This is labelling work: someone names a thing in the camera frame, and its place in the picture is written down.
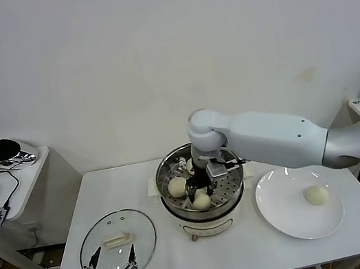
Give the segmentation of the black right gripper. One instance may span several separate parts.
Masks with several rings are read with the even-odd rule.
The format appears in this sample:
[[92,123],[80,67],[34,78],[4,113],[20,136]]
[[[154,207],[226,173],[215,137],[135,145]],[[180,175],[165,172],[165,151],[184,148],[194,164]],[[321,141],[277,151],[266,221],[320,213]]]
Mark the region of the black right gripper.
[[191,204],[193,204],[195,201],[195,193],[197,190],[206,188],[209,197],[211,197],[216,191],[216,185],[213,186],[206,169],[198,167],[194,169],[193,175],[186,180],[186,183],[186,194],[188,195],[188,199]]

